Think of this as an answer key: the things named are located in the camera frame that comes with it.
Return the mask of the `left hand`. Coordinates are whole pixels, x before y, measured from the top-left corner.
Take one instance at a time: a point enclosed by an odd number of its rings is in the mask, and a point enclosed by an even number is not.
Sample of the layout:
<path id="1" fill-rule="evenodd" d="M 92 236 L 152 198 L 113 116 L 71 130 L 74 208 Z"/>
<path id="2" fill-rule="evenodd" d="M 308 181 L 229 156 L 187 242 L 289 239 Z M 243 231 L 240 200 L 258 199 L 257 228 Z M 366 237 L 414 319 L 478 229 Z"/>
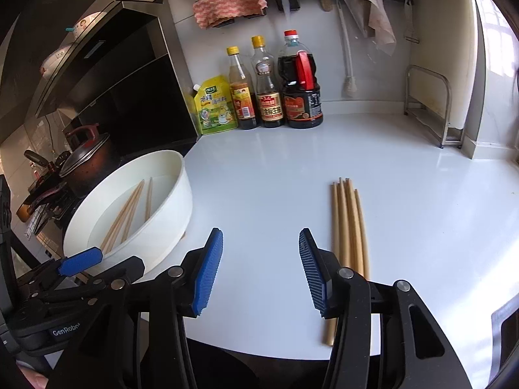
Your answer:
<path id="1" fill-rule="evenodd" d="M 45 389 L 47 387 L 48 379 L 28 364 L 17 363 L 17 367 L 34 389 Z"/>

